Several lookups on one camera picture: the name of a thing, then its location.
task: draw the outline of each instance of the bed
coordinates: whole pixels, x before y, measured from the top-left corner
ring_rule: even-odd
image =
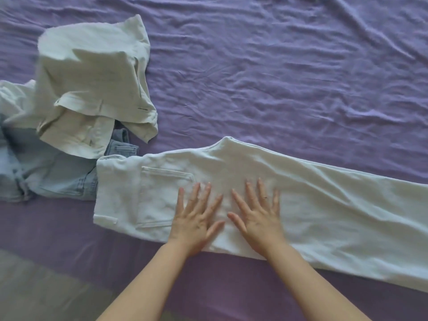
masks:
[[[49,27],[140,14],[159,134],[140,155],[223,136],[428,183],[428,0],[0,0],[0,79],[34,75]],[[95,320],[160,244],[92,222],[93,202],[0,203],[0,319]],[[374,321],[428,294],[321,271]],[[304,320],[264,261],[189,259],[164,320]]]

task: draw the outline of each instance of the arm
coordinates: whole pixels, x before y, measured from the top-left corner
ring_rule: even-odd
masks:
[[[197,254],[220,231],[224,222],[209,227],[209,221],[222,201],[218,196],[206,209],[211,185],[198,199],[200,184],[193,187],[184,208],[184,190],[179,189],[177,207],[168,242],[164,244],[98,321],[155,321],[161,316],[168,294],[190,255]]]
[[[259,198],[251,183],[246,183],[248,204],[234,190],[232,196],[244,217],[228,217],[251,247],[264,256],[302,309],[308,321],[370,321],[354,304],[316,272],[285,239],[281,220],[279,193],[272,206],[265,186],[257,181]]]

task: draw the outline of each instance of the finger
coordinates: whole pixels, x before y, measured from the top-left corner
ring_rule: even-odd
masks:
[[[195,205],[198,202],[198,194],[199,189],[201,188],[201,183],[197,182],[192,189],[192,194],[190,195],[190,199],[187,202],[186,208],[184,210],[184,214],[187,215],[195,208]]]
[[[260,205],[265,209],[265,211],[269,211],[269,202],[268,202],[268,194],[266,193],[265,184],[261,181],[261,178],[257,179],[257,188],[259,190],[259,202]]]
[[[251,182],[249,181],[245,182],[245,190],[247,192],[250,208],[253,210],[260,209],[261,206],[260,206],[259,200],[257,199],[257,195],[255,194],[255,191]]]
[[[224,227],[224,221],[217,221],[207,231],[205,243],[210,243],[214,240],[214,238],[219,234],[219,232]]]
[[[204,212],[204,208],[207,205],[208,198],[210,197],[210,193],[211,193],[211,182],[209,182],[205,186],[202,197],[198,200],[198,203],[195,205],[195,208],[193,209],[193,212],[195,214],[202,214]]]
[[[279,216],[280,215],[280,191],[275,189],[274,198],[272,199],[272,211]]]
[[[242,197],[239,196],[235,189],[232,189],[232,197],[238,205],[242,215],[244,215],[244,217],[247,217],[247,215],[251,213],[251,209],[249,208],[245,200],[243,200]]]
[[[245,223],[243,220],[235,213],[228,212],[227,217],[235,224],[236,228],[241,232],[241,234],[247,233],[247,227],[245,226]]]
[[[184,208],[184,197],[185,197],[185,190],[183,187],[179,188],[179,195],[177,196],[177,205],[175,207],[175,215],[180,215]]]
[[[210,220],[211,217],[214,215],[215,211],[218,209],[218,207],[221,204],[221,201],[223,200],[223,195],[218,195],[214,201],[211,203],[211,205],[209,205],[207,207],[207,209],[205,210],[204,214],[202,214],[202,217],[205,220]]]

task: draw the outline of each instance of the wrinkled purple sheet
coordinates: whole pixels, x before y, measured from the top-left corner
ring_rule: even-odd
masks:
[[[155,139],[133,138],[141,154],[230,135],[428,182],[428,0],[0,0],[0,78],[33,77],[45,28],[136,13],[152,44],[147,81],[159,113]],[[0,204],[0,247],[119,291],[159,244],[93,225],[93,207]],[[323,275],[374,321],[426,320],[428,294]],[[188,261],[167,307],[197,320],[303,320],[264,261],[219,254]]]

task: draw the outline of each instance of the hand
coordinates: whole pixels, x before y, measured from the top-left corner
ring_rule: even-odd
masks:
[[[185,191],[183,188],[179,188],[175,216],[168,238],[168,243],[179,245],[185,250],[187,256],[195,255],[201,251],[207,243],[215,238],[225,223],[224,221],[217,221],[209,227],[211,217],[219,207],[223,195],[218,195],[207,207],[211,183],[206,185],[201,199],[198,199],[200,186],[200,183],[193,186],[186,208],[183,204]]]
[[[268,251],[277,244],[286,242],[280,219],[280,193],[274,192],[272,206],[268,203],[265,185],[257,180],[259,199],[250,182],[245,183],[248,203],[233,189],[232,196],[241,210],[243,220],[235,213],[229,212],[228,218],[236,225],[249,245],[267,258]]]

